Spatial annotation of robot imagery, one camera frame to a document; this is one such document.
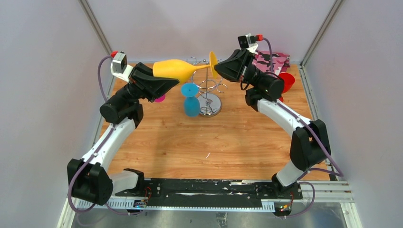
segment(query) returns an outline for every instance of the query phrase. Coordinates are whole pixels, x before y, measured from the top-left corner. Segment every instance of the metal stand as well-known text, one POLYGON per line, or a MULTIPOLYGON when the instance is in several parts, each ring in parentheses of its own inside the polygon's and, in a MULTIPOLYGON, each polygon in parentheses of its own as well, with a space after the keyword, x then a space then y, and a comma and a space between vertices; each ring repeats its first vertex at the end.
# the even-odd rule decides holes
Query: metal stand
MULTIPOLYGON (((193 59, 195 59, 195 62, 193 63, 193 65, 197 65, 199 63, 205 63, 205 64, 209 64, 209 62, 207 62, 206 59, 203 59, 203 61, 197 61, 197 59, 195 57, 191 57, 193 59)), ((191 81, 193 83, 194 82, 194 74, 196 72, 193 73, 192 77, 191 77, 191 81)), ((209 79, 209 69, 206 69, 206 79, 203 80, 202 82, 200 82, 199 84, 195 83, 197 85, 197 87, 199 88, 199 94, 200 96, 197 98, 199 100, 200 103, 200 112, 199 114, 201 116, 204 117, 213 117, 215 115, 217 115, 222 108, 222 103, 221 103, 221 99, 215 95, 212 94, 212 92, 214 90, 217 90, 219 93, 223 93, 223 91, 220 91, 218 89, 218 86, 225 86, 227 88, 227 86, 225 84, 222 83, 222 77, 220 79, 219 82, 216 82, 214 79, 209 79), (208 82, 213 82, 214 85, 213 86, 208 86, 208 82)))

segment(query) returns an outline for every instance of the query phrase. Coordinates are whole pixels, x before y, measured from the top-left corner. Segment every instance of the cable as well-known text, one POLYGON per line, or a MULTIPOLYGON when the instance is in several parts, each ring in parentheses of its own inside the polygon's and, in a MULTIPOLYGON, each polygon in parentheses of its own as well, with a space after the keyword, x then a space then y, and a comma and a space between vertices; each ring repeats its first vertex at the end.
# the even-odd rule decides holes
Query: cable
POLYGON ((153 193, 151 192, 151 188, 147 186, 147 188, 145 188, 145 197, 147 197, 147 193, 148 193, 147 189, 150 190, 150 195, 148 196, 148 199, 147 199, 147 200, 150 200, 150 198, 151 198, 151 196, 152 196, 153 193))
POLYGON ((274 75, 276 78, 278 78, 278 79, 284 81, 284 79, 282 79, 281 77, 279 77, 278 75, 276 75, 274 72, 264 72, 264 74, 266 74, 266 75, 274 75))
POLYGON ((108 214, 107 214, 107 213, 104 214, 100 219, 98 219, 98 220, 95 221, 95 222, 89 223, 89 224, 84 224, 84 223, 82 223, 82 222, 80 221, 80 215, 82 215, 82 214, 77 214, 77 216, 76 216, 76 222, 77 222, 80 226, 82 226, 82 227, 91 227, 91 226, 94 226, 94 225, 95 225, 96 223, 98 223, 99 221, 103 220, 108 214))
POLYGON ((98 64, 98 83, 99 83, 99 89, 101 89, 101 94, 102 97, 104 98, 105 102, 108 100, 108 98, 105 95, 104 89, 102 88, 102 82, 101 82, 101 66, 105 60, 112 58, 111 56, 105 56, 103 59, 101 59, 101 62, 98 64))
POLYGON ((113 210, 113 209, 108 205, 108 203, 106 203, 105 205, 106 205, 106 207, 107 207, 111 212, 113 212, 113 213, 115 213, 115 214, 117 214, 117 215, 138 215, 138 214, 140 214, 140 213, 142 212, 142 210, 141 210, 140 212, 127 212, 127 213, 124 213, 124 212, 119 212, 119 211, 113 210))
POLYGON ((144 190, 145 190, 145 195, 144 195, 144 197, 147 198, 148 190, 147 190, 147 188, 145 188, 144 190))
POLYGON ((271 51, 271 45, 270 45, 270 41, 263 37, 264 41, 266 41, 267 45, 269 46, 269 52, 270 52, 270 65, 271 65, 271 72, 274 72, 274 64, 273 64, 273 52, 271 51))
MULTIPOLYGON (((321 169, 321 168, 310 168, 310 169, 308 169, 308 171, 322 171, 322 172, 329 173, 331 175, 341 177, 341 175, 339 173, 337 173, 337 172, 333 172, 333 171, 325 170, 325 169, 321 169)), ((304 178, 307 174, 308 174, 308 172, 304 172, 300 177, 298 177, 297 180, 300 180, 300 179, 304 178)))
POLYGON ((243 82, 240 82, 240 89, 241 90, 246 90, 249 86, 249 83, 246 84, 245 88, 243 87, 243 82))
POLYGON ((339 173, 340 177, 343 177, 344 174, 341 171, 341 169, 338 167, 338 165, 336 164, 336 162, 333 160, 332 157, 330 157, 329 152, 327 152, 325 146, 323 145, 323 143, 320 141, 319 137, 316 135, 316 133, 312 130, 312 128, 305 123, 301 118, 299 118, 294 112, 292 112, 291 110, 289 110, 288 108, 286 108, 284 105, 282 105, 280 102, 277 102, 277 104, 279 105, 279 107, 281 107, 282 109, 284 109, 286 112, 288 112, 290 115, 292 115, 297 121, 301 122, 302 125, 304 125, 309 132, 311 132, 312 136, 315 138, 316 142, 319 144, 319 147, 322 149, 323 153, 326 155, 326 157, 330 160, 330 162, 333 164, 333 166, 335 167, 335 169, 337 170, 337 172, 339 173))
POLYGON ((102 140, 102 142, 99 144, 99 146, 95 149, 94 153, 88 158, 88 160, 77 170, 77 172, 74 174, 73 178, 71 179, 70 184, 68 185, 68 192, 67 192, 68 204, 70 205, 71 209, 76 213, 84 213, 84 212, 90 211, 95 206, 95 204, 93 204, 85 210, 77 209, 74 206, 72 196, 71 196, 72 192, 73 192, 73 186, 74 186, 74 183, 76 182, 77 177, 84 170, 84 168, 90 163, 90 161, 95 157, 95 154, 97 154, 101 150, 102 146, 104 146, 104 144, 109 139, 109 137, 112 135, 114 130, 115 130, 115 126, 111 128, 111 130, 108 132, 106 137, 102 140))
POLYGON ((284 209, 286 208, 292 207, 292 203, 294 202, 294 194, 290 191, 290 195, 291 195, 291 202, 281 207, 281 211, 284 211, 284 209))
POLYGON ((314 185, 311 184, 311 183, 309 183, 309 182, 306 182, 306 181, 302 181, 302 182, 300 182, 299 184, 309 184, 309 185, 312 187, 312 201, 311 201, 311 203, 308 205, 308 207, 305 208, 303 211, 298 212, 297 214, 294 214, 294 215, 283 216, 284 219, 286 219, 286 218, 292 218, 292 217, 296 217, 296 216, 302 215, 302 214, 304 214, 305 212, 307 212, 309 209, 311 209, 312 205, 314 204, 314 201, 315 201, 315 187, 314 187, 314 185))

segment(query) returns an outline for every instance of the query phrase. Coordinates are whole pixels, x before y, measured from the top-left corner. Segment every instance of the camouflage fabric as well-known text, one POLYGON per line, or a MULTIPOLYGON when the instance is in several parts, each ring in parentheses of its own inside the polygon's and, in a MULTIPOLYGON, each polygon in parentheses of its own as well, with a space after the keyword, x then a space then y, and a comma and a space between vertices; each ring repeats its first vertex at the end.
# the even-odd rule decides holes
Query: camouflage fabric
MULTIPOLYGON (((259 54, 255 55, 255 60, 253 64, 263 71, 270 71, 270 52, 269 51, 258 51, 259 54)), ((279 75, 281 72, 286 72, 290 67, 289 55, 283 53, 273 53, 273 63, 274 63, 274 73, 279 75)))

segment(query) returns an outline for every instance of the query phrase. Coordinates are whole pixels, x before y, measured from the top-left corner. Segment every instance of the wooden tabletop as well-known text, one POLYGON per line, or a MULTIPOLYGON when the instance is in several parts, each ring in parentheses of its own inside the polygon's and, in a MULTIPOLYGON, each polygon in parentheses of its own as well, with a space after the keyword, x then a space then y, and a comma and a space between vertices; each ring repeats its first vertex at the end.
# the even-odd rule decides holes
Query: wooden tabletop
MULTIPOLYGON (((284 94, 284 103, 311 118, 297 65, 288 72, 296 82, 284 94)), ((201 82, 205 77, 206 70, 200 70, 194 78, 201 82)), ((228 89, 220 86, 224 93, 214 92, 222 101, 222 111, 211 118, 185 114, 180 85, 161 103, 142 100, 144 118, 123 143, 108 173, 133 168, 153 178, 271 179, 289 161, 291 139, 271 119, 246 105, 239 83, 223 83, 228 89)), ((117 79, 114 92, 124 85, 117 79)), ((329 180, 317 171, 304 179, 329 180)))

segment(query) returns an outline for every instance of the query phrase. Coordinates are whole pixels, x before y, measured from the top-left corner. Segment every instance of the white wall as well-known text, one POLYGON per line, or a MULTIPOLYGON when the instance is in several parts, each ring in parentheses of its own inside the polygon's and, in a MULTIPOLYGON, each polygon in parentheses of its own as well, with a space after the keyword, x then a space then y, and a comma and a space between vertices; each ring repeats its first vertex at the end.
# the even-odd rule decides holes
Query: white wall
POLYGON ((77 0, 0 1, 0 21, 0 227, 53 228, 67 163, 95 136, 106 53, 77 0))
POLYGON ((402 227, 402 7, 346 0, 307 66, 365 228, 402 227))
MULTIPOLYGON (((263 34, 300 62, 334 0, 89 0, 110 45, 130 61, 228 58, 237 37, 263 34)), ((266 44, 261 46, 268 50, 266 44)))

